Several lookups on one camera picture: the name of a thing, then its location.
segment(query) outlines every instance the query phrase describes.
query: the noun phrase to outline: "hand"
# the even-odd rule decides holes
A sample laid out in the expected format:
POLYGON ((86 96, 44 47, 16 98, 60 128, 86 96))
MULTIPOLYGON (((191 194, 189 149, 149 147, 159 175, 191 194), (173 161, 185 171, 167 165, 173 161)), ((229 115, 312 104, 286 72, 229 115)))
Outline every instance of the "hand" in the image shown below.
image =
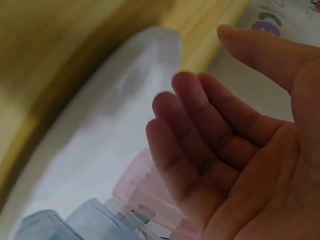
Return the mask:
POLYGON ((290 94, 295 123, 259 114, 210 75, 181 72, 175 95, 153 102, 154 163, 205 240, 319 240, 320 48, 227 26, 218 36, 290 94))

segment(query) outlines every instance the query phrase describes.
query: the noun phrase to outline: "blue cloth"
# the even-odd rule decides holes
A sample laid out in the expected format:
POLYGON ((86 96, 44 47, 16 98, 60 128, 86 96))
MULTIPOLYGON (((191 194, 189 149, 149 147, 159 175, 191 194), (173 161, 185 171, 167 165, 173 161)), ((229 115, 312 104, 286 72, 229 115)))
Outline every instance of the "blue cloth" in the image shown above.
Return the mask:
POLYGON ((142 240, 95 198, 78 207, 66 222, 85 240, 142 240))
POLYGON ((26 217, 14 240, 83 240, 56 211, 43 210, 26 217))

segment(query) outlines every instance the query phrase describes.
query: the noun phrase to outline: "palm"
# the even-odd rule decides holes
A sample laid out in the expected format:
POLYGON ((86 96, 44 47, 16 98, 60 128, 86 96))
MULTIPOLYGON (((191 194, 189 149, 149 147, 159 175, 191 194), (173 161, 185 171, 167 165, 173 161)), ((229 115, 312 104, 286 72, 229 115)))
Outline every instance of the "palm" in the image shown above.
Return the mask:
POLYGON ((320 230, 311 231, 309 223, 320 217, 320 129, 306 119, 311 114, 306 95, 312 93, 300 90, 305 89, 305 76, 296 80, 300 65, 304 68, 309 61, 284 56, 300 65, 292 62, 291 72, 279 73, 273 64, 283 59, 270 45, 285 55, 288 42, 279 47, 282 40, 270 35, 224 31, 224 38, 233 34, 237 39, 238 45, 224 42, 232 55, 291 93, 295 123, 260 115, 209 75, 179 73, 172 81, 176 95, 161 93, 153 102, 156 119, 147 126, 147 136, 155 164, 205 239, 318 239, 320 230), (259 40, 265 38, 271 43, 260 48, 259 40), (250 43, 256 43, 254 52, 265 56, 267 64, 246 51, 250 43))

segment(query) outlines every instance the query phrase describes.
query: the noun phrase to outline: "pink plastic item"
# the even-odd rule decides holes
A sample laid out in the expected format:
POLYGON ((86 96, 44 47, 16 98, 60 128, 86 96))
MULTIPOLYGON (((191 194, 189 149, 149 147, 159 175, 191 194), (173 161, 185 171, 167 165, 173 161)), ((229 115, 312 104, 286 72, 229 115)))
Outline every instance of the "pink plastic item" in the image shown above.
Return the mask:
POLYGON ((113 188, 112 195, 144 217, 174 231, 176 236, 182 235, 184 239, 190 240, 200 239, 200 234, 171 198, 153 164, 149 149, 141 151, 128 165, 113 188))
POLYGON ((169 240, 202 240, 202 238, 195 227, 187 219, 183 219, 169 240))

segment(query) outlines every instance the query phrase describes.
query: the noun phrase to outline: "yellow surface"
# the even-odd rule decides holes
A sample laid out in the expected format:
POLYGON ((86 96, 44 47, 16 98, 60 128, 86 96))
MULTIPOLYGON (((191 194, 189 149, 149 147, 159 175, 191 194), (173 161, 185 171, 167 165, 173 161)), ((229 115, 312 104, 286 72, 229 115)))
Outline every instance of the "yellow surface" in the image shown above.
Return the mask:
POLYGON ((220 24, 250 0, 1 0, 0 210, 30 154, 99 63, 159 24, 184 40, 182 68, 202 71, 220 24))

